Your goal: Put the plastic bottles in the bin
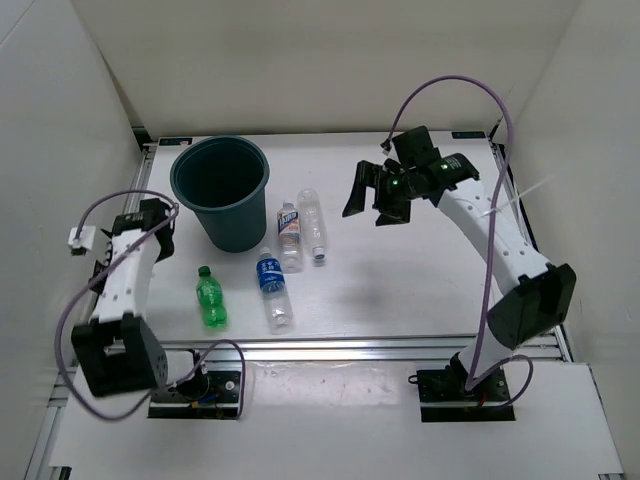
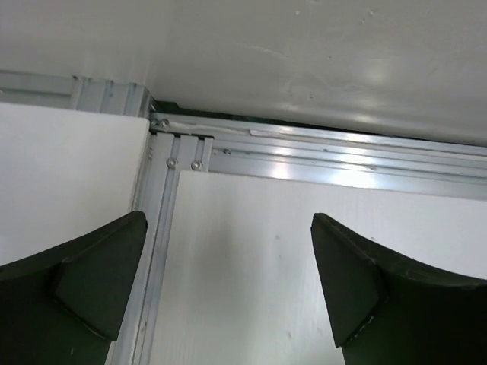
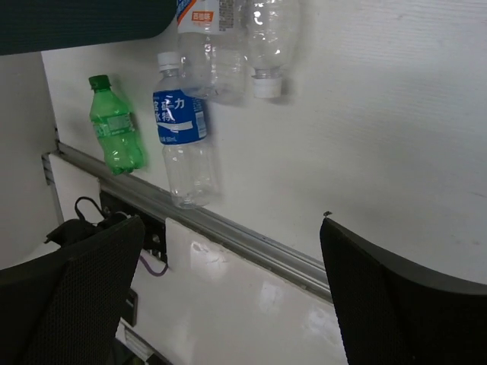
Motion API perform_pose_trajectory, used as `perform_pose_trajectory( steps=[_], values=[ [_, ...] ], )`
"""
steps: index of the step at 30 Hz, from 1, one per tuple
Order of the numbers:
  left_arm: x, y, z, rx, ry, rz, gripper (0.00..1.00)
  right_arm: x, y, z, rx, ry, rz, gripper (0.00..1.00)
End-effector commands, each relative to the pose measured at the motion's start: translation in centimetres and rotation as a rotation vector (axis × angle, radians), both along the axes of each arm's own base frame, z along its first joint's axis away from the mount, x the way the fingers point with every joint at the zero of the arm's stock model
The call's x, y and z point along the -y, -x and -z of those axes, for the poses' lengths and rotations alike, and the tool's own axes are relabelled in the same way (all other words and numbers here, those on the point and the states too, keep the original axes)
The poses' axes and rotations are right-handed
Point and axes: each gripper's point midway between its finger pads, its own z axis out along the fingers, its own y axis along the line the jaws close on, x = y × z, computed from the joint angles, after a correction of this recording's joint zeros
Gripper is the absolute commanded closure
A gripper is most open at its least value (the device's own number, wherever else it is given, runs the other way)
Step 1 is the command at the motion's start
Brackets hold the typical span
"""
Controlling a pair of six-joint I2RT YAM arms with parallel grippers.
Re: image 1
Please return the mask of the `clear unlabelled plastic bottle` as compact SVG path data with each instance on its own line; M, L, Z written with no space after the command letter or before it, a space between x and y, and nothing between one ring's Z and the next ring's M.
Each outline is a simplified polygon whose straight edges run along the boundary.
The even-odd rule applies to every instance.
M312 259L322 263L326 259L327 232L318 193L311 188L301 190L297 196L297 207L304 244Z

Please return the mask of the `orange blue label bottle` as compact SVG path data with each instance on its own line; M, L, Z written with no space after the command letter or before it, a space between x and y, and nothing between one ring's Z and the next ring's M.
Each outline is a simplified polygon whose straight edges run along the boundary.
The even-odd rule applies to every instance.
M285 273L297 273L303 268L299 211L290 201L284 201L277 213L280 264Z

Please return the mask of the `blue label water bottle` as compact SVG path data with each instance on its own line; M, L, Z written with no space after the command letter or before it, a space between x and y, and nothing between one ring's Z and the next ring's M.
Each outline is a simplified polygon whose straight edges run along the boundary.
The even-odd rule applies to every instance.
M280 262L268 247L260 250L256 273L269 328L274 334L286 333L294 315Z

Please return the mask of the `green plastic soda bottle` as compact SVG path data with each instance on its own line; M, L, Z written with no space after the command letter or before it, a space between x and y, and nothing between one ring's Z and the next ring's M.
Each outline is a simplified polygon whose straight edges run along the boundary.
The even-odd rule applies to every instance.
M204 325L214 329L226 329L228 313L224 305L223 291L208 266L198 268L196 296Z

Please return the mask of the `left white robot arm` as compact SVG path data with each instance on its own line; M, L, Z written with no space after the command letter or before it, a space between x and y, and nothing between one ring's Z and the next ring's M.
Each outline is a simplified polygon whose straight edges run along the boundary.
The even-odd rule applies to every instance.
M145 317L153 267L174 253L170 206L142 200L110 230L72 228L68 245L74 255L96 256L95 277L107 272L90 287L98 299L89 321L71 332L91 393L103 398L163 386L166 354Z

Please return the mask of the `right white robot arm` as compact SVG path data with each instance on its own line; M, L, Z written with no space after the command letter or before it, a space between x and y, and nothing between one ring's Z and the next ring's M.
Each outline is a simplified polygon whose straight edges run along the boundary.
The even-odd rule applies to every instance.
M342 212L363 212L366 191L374 192L377 225L409 222L411 205L428 200L452 221L485 261L487 287L502 296L483 304L474 342L451 360L449 387L460 399L480 393L486 378L524 343L563 323L576 284L568 264L556 266L496 211L480 173L461 153L442 155L424 126L392 138L393 156L381 165L362 160Z

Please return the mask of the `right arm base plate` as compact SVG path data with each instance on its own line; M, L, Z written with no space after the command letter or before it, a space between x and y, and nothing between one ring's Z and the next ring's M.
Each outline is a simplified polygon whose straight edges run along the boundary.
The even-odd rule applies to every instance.
M473 391L449 368L418 370L408 377L408 383L418 390L422 423L475 423L515 421L512 406L502 407L511 400L503 369L492 373Z

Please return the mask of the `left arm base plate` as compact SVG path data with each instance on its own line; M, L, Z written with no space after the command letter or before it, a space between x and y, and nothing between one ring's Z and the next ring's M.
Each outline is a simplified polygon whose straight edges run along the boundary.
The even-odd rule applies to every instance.
M242 372L201 370L183 385L152 394L149 419L236 420L240 411Z

